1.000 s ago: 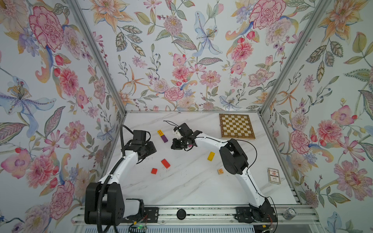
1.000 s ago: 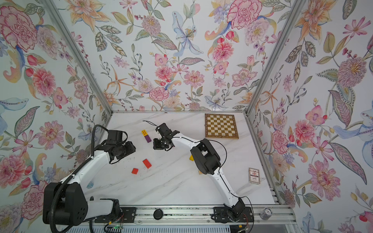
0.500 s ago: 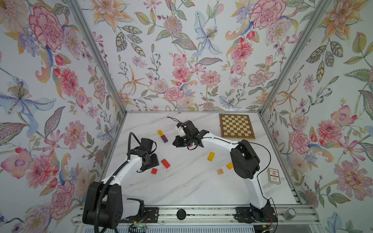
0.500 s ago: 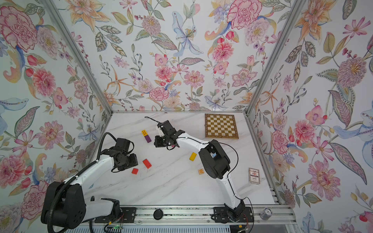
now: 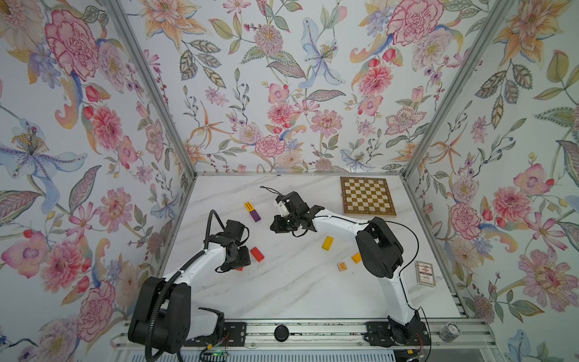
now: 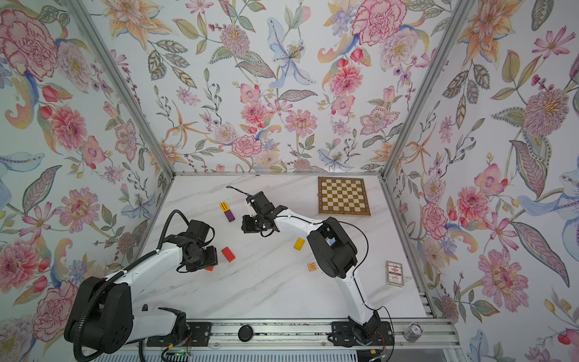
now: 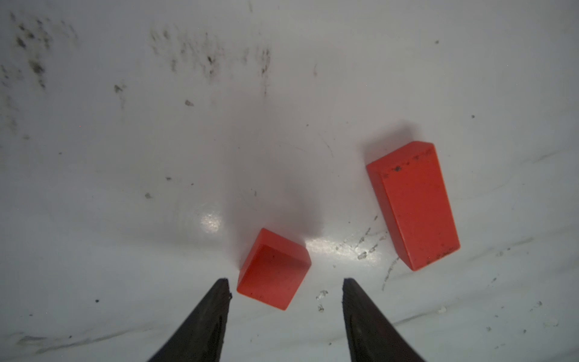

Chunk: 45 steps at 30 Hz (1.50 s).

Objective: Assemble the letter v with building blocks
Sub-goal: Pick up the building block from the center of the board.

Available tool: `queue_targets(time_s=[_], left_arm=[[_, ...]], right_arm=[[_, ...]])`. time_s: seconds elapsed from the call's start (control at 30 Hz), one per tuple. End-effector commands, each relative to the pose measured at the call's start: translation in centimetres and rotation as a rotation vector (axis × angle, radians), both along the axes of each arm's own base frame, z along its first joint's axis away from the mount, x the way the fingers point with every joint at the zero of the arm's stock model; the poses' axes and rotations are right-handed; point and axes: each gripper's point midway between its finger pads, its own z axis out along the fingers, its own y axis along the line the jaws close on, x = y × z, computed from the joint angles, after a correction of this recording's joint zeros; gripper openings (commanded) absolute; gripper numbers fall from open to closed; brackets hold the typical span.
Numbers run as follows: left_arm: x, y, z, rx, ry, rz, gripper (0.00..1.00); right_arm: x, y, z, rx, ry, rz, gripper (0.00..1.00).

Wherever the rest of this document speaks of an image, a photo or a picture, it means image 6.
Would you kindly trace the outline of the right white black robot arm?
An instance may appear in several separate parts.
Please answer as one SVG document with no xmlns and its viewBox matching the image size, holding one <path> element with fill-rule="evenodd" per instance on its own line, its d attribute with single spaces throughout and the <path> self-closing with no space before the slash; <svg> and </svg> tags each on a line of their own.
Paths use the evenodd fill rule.
<svg viewBox="0 0 579 362">
<path fill-rule="evenodd" d="M 330 324 L 329 342 L 346 348 L 394 345 L 392 320 L 390 317 L 382 320 L 378 309 L 366 298 L 357 273 L 357 248 L 342 222 L 334 217 L 316 220 L 283 205 L 275 206 L 263 192 L 246 194 L 246 203 L 250 213 L 242 220 L 241 230 L 245 234 L 259 233 L 265 238 L 275 232 L 286 232 L 307 241 L 316 264 L 337 283 L 348 306 L 348 320 Z"/>
</svg>

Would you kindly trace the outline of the purple rectangular block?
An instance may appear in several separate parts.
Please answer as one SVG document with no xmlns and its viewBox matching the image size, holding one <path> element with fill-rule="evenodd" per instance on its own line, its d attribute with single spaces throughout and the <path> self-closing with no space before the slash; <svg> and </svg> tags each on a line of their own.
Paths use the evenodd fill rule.
<svg viewBox="0 0 579 362">
<path fill-rule="evenodd" d="M 232 211 L 230 211 L 229 209 L 225 210 L 224 214 L 226 215 L 226 218 L 228 219 L 228 221 L 230 223 L 235 221 L 235 216 L 233 215 Z"/>
</svg>

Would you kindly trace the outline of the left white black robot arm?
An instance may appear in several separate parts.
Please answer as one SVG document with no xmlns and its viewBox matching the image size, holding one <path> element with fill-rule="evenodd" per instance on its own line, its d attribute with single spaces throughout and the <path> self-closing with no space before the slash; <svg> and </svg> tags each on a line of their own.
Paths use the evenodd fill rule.
<svg viewBox="0 0 579 362">
<path fill-rule="evenodd" d="M 185 312 L 171 307 L 151 309 L 136 299 L 170 270 L 186 274 L 217 265 L 217 249 L 211 244 L 215 236 L 209 224 L 174 210 L 155 249 L 116 273 L 83 281 L 64 330 L 74 359 L 92 361 L 127 343 L 143 345 L 151 338 L 170 345 L 191 339 Z"/>
</svg>

